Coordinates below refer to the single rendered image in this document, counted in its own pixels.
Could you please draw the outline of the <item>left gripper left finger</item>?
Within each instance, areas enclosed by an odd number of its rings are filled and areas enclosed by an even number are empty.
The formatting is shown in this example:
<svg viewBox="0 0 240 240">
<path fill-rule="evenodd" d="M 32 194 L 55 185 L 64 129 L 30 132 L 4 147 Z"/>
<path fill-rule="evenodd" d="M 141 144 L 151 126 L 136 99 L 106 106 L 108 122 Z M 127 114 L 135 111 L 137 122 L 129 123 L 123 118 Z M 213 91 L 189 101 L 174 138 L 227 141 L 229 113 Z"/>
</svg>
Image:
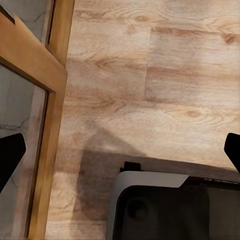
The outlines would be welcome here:
<svg viewBox="0 0 240 240">
<path fill-rule="evenodd" d="M 0 138 L 0 193 L 26 153 L 22 133 Z"/>
</svg>

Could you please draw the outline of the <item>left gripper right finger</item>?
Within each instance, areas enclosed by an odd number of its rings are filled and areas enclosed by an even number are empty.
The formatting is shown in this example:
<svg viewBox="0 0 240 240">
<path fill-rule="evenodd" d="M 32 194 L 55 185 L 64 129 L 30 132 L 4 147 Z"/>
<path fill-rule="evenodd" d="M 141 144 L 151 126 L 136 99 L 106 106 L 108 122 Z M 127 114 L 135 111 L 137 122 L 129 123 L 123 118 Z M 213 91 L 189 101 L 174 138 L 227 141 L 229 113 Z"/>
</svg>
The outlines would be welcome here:
<svg viewBox="0 0 240 240">
<path fill-rule="evenodd" d="M 228 133 L 224 151 L 240 173 L 240 135 L 235 133 Z"/>
</svg>

